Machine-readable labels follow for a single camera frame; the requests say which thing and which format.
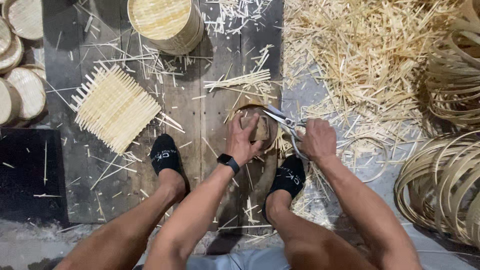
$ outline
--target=black mat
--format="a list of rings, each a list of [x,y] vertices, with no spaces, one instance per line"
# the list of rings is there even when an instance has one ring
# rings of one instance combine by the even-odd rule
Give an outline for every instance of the black mat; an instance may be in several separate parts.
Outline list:
[[[47,181],[44,184],[45,142]],[[34,196],[42,194],[61,197]],[[53,221],[68,225],[58,131],[0,128],[0,218],[36,225]]]

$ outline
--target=scissor handle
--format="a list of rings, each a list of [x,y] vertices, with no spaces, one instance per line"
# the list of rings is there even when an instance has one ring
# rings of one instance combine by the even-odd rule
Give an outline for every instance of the scissor handle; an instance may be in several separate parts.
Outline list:
[[[298,137],[296,134],[293,135],[295,133],[292,133],[292,145],[293,145],[293,149],[295,150],[295,153],[297,153],[297,156],[303,160],[306,160],[306,161],[310,161],[310,158],[307,157],[305,154],[303,154],[302,152],[300,152],[300,150],[298,149],[297,147],[297,143],[295,142],[295,138]]]
[[[298,122],[296,123],[297,126],[302,126],[304,128],[307,128],[307,124],[306,123],[303,123],[303,122]],[[291,128],[290,129],[290,132],[292,133],[292,135],[294,136],[295,139],[297,139],[297,141],[300,141],[300,142],[303,142],[303,139],[297,135],[297,132],[295,131],[295,128]]]

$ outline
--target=black watch strap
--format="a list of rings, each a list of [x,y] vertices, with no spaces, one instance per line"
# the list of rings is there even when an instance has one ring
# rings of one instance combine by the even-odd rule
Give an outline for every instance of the black watch strap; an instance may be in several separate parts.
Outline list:
[[[230,166],[234,174],[237,174],[240,171],[239,165],[232,156],[229,156],[227,154],[221,154],[220,157],[218,157],[216,160],[220,164]]]

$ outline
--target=metal scissors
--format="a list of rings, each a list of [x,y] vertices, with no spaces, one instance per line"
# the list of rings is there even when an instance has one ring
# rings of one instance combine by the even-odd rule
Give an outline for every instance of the metal scissors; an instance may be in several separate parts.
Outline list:
[[[295,153],[297,153],[297,156],[303,160],[310,161],[310,158],[300,152],[300,150],[297,147],[297,141],[302,142],[303,139],[297,135],[297,132],[295,131],[295,128],[297,126],[302,126],[302,127],[307,127],[307,122],[305,119],[302,119],[300,122],[294,121],[287,116],[285,116],[281,111],[277,110],[275,107],[272,105],[268,105],[268,110],[271,112],[268,112],[266,110],[263,110],[268,116],[272,117],[274,120],[277,122],[281,123],[285,127],[288,128],[288,131],[290,132],[291,139],[292,139],[292,145],[293,149],[295,149]]]

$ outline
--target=wooden board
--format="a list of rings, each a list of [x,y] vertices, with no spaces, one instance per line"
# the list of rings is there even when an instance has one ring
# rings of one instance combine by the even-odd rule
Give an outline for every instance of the wooden board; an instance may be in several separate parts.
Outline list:
[[[215,19],[218,16],[218,4],[205,3],[205,0],[200,2],[201,12],[205,12]],[[94,43],[120,43],[119,49],[127,51],[131,55],[141,54],[140,39],[136,32],[132,32],[130,22],[128,21],[126,4],[122,2],[119,9],[111,8],[111,3],[108,1],[88,1],[83,6],[87,11],[79,8],[77,11],[71,5],[55,6],[53,0],[44,1],[44,9],[48,9],[44,20],[45,28],[45,54],[46,54],[46,70],[47,80],[56,88],[69,88],[79,86],[81,82],[85,82],[84,75],[92,72],[93,61],[103,59],[104,56],[108,59],[120,57],[120,52],[112,47],[102,46],[86,47]],[[93,19],[92,26],[98,28],[100,32],[90,27],[86,33],[84,31],[85,25],[90,17],[90,12],[100,18]],[[204,38],[201,44],[190,53],[190,56],[212,57],[214,64],[209,67],[205,66],[209,63],[205,59],[196,59],[195,62],[187,66],[186,70],[184,64],[175,61],[179,67],[176,72],[186,72],[185,76],[176,76],[175,87],[171,75],[164,75],[164,84],[161,85],[156,81],[155,77],[144,78],[140,70],[143,68],[137,61],[127,62],[127,66],[137,71],[130,73],[135,80],[148,92],[155,91],[155,84],[159,92],[151,95],[164,108],[165,114],[173,118],[182,125],[185,133],[169,127],[158,126],[158,121],[152,121],[150,125],[145,128],[136,138],[136,142],[140,145],[131,145],[128,150],[133,151],[136,157],[143,162],[136,162],[129,168],[137,170],[137,172],[120,171],[108,179],[99,182],[95,189],[101,192],[99,197],[102,204],[102,210],[107,220],[110,220],[121,213],[135,207],[141,202],[144,195],[140,192],[143,189],[146,193],[151,194],[158,188],[157,176],[155,175],[151,165],[148,154],[152,146],[155,136],[163,132],[171,135],[177,146],[192,142],[180,149],[180,156],[182,158],[183,167],[186,177],[189,181],[191,189],[194,189],[202,180],[205,180],[209,173],[216,166],[216,158],[210,148],[202,140],[204,137],[215,150],[216,154],[221,154],[225,148],[226,125],[223,124],[228,110],[232,108],[238,97],[237,92],[228,90],[215,90],[215,93],[207,94],[207,89],[203,89],[203,81],[216,81],[221,75],[226,74],[230,65],[232,68],[228,75],[229,78],[243,75],[243,65],[245,64],[245,74],[250,72],[254,65],[254,61],[250,60],[258,51],[266,44],[274,44],[275,47],[270,49],[269,60],[265,63],[264,68],[270,68],[274,80],[280,80],[279,76],[279,62],[280,62],[280,44],[281,35],[278,29],[271,27],[271,25],[281,24],[281,2],[275,2],[268,7],[264,13],[265,20],[274,21],[267,23],[264,19],[260,19],[266,26],[261,32],[256,32],[256,28],[249,27],[249,32],[244,27],[242,35],[229,34],[229,39],[223,34],[214,36],[211,29],[210,37],[204,33]],[[241,20],[232,21],[232,28],[239,27]],[[62,32],[61,40],[58,50],[56,49],[59,32]],[[146,39],[141,39],[141,44],[154,47]],[[245,56],[253,47],[254,50],[248,56]],[[70,51],[74,56],[73,61],[70,59]],[[172,60],[174,57],[162,55],[163,60]],[[70,103],[70,95],[74,90],[65,90],[59,92],[62,97]],[[207,95],[205,98],[192,100],[194,97]],[[56,127],[62,124],[58,129],[61,131],[62,137],[68,137],[67,144],[63,147],[64,163],[65,163],[65,179],[66,183],[73,181],[78,177],[82,177],[78,181],[79,185],[75,186],[72,194],[67,195],[69,207],[76,205],[79,207],[75,211],[75,215],[70,216],[72,222],[94,223],[102,222],[99,212],[97,212],[98,202],[96,200],[95,192],[90,191],[90,187],[99,178],[103,171],[108,166],[107,163],[87,157],[87,149],[96,157],[105,161],[112,161],[115,157],[114,153],[100,142],[94,135],[89,132],[81,131],[77,125],[73,123],[75,114],[71,111],[67,104],[65,104],[60,97],[52,92],[47,93],[47,100],[49,104],[49,113],[52,118],[51,125]],[[237,107],[241,104],[246,104],[248,100],[241,98]],[[274,174],[276,168],[276,153],[271,152],[271,161],[267,161]],[[118,159],[116,164],[126,165],[127,162]],[[235,221],[229,223],[229,226],[248,225],[243,217],[242,208],[246,207],[246,200],[251,196],[252,203],[261,204],[264,200],[264,194],[261,195],[253,190],[259,189],[266,193],[273,180],[273,176],[267,177],[268,181],[262,181],[261,169],[265,167],[257,160],[253,164],[249,164],[249,171],[252,177],[253,188],[250,186],[250,180],[245,168],[235,177],[240,187],[234,186],[230,183],[228,192],[226,193],[222,204],[218,210],[216,220],[219,223],[212,224],[212,230],[215,230],[218,225],[223,225],[231,218],[238,215]],[[115,198],[111,198],[118,192],[122,194]],[[255,211],[254,219],[262,220],[260,213],[256,213],[260,207]]]

